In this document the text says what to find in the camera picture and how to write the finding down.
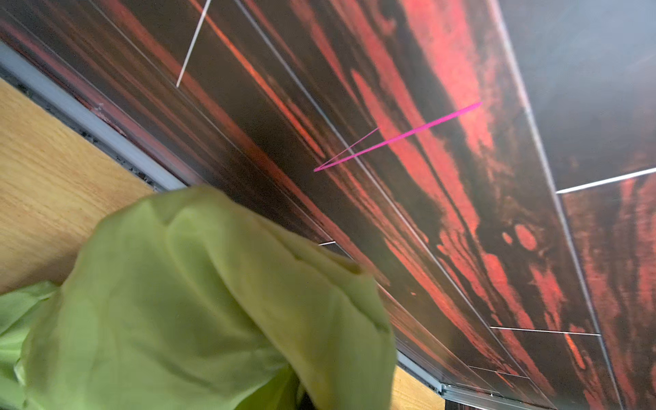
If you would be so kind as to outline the green zip-up jacket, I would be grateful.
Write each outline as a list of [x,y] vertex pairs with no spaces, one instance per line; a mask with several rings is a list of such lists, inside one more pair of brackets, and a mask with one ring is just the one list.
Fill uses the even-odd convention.
[[387,409],[396,362],[372,275],[208,186],[1,298],[4,409]]

